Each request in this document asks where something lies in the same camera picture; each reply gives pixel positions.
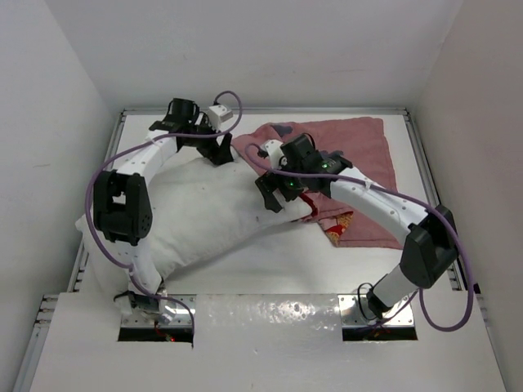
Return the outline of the white pillow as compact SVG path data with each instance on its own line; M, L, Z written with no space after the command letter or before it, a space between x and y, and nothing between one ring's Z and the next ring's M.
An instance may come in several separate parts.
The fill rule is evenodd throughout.
M219 167L204 158L168 163L148 191L150 255L178 294L308 294L311 275L288 230L311 214L301 199L274 213L242 159Z

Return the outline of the red patterned pillowcase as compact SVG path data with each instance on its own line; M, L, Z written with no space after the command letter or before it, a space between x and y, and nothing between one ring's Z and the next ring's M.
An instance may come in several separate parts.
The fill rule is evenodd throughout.
M234 137L232 147L245 158L250 143L261 146L268 140L286 142L300 134L310 136L324 157L338 153L380 186L396 189L396 174L380 118L266 123L250 134ZM301 200L311 208L311 214L302 221L318 224L336 247L401 248L383 227L346 204L318 192L307 192Z

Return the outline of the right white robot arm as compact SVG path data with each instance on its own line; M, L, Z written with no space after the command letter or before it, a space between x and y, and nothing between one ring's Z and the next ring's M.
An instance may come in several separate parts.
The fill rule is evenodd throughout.
M268 140L257 155L269 163L255 182L267 210L278 213L283 202L306 191L320 193L364 214L402 246L399 264L369 289L363 315L380 319L405 296L432 287L457 259L454 218L446 207L384 189L339 153L321 153L306 135Z

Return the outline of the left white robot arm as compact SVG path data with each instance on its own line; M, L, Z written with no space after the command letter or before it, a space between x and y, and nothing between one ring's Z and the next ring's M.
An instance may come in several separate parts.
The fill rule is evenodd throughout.
M86 219L91 232L100 232L118 251L111 262L124 269L131 292L153 296L163 279L150 255L147 236L153 208L148 186L162 166L183 147L193 147L215 165L232 161L230 130L222 130L240 114L214 101L202 110L194 101L174 98L165 117L155 121L145 140L121 153L119 167L101 168L90 187Z

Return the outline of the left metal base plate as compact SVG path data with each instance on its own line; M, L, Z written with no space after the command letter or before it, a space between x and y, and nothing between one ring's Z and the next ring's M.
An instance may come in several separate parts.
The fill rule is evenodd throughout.
M130 306L121 318L127 328L192 328L195 317L195 295L168 294L169 301L131 294Z

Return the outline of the metal base plate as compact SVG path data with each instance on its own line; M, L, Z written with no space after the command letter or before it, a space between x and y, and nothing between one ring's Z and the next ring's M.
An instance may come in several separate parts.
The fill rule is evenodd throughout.
M378 318L368 307L366 297L361 294L341 294L337 296L341 325L344 329L372 329L383 326L385 328L414 327L412 306L409 297L393 305Z
M130 306L121 318L127 328L192 328L195 317L195 295L168 294L169 301L131 294Z

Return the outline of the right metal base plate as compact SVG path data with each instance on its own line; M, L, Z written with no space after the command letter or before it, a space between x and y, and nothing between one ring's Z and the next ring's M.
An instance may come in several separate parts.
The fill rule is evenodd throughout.
M414 327L412 306L409 297L393 305L378 318L368 307L366 297L361 294L341 294L337 296L341 325L344 329L372 329L383 326L385 328Z

